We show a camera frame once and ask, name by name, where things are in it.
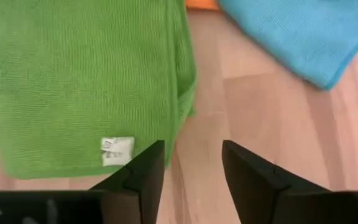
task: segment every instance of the fabric tag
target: fabric tag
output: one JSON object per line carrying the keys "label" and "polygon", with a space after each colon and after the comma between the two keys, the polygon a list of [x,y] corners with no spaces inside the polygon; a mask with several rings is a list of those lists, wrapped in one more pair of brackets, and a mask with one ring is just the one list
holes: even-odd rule
{"label": "fabric tag", "polygon": [[134,137],[102,138],[103,166],[126,165],[132,159]]}

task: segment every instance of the cloth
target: cloth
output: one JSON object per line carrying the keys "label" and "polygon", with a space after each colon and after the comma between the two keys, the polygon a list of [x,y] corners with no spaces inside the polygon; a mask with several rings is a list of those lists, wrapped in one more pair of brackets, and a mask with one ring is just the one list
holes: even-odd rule
{"label": "cloth", "polygon": [[219,10],[217,0],[186,0],[186,7],[190,9]]}
{"label": "cloth", "polygon": [[358,1],[219,0],[266,51],[290,70],[331,89],[358,51]]}
{"label": "cloth", "polygon": [[181,0],[0,0],[0,156],[18,179],[114,173],[101,140],[132,157],[191,110],[195,62]]}

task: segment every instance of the orange cloth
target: orange cloth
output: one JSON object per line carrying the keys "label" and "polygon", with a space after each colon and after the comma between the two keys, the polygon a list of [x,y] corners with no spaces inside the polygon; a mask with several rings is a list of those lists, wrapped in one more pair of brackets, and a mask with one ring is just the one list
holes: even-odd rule
{"label": "orange cloth", "polygon": [[186,7],[219,10],[218,0],[186,0]]}

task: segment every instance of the wooden floor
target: wooden floor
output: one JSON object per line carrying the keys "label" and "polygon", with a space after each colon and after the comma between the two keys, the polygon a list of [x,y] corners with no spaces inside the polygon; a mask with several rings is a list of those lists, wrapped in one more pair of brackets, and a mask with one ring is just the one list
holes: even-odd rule
{"label": "wooden floor", "polygon": [[[224,180],[223,139],[329,189],[358,189],[358,55],[332,91],[320,91],[222,14],[189,17],[198,113],[178,137],[158,223],[239,223]],[[0,169],[0,190],[87,189],[105,177],[14,180]]]}

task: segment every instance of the folded towel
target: folded towel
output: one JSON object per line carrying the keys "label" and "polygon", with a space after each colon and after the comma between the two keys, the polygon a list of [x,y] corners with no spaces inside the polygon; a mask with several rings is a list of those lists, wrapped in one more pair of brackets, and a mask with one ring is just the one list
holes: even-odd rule
{"label": "folded towel", "polygon": [[186,7],[190,9],[219,10],[217,0],[186,0]]}
{"label": "folded towel", "polygon": [[195,90],[185,16],[181,0],[0,0],[5,171],[113,173],[115,137],[132,157],[165,140],[168,162]]}
{"label": "folded towel", "polygon": [[358,51],[358,0],[219,0],[256,42],[299,76],[331,89]]}

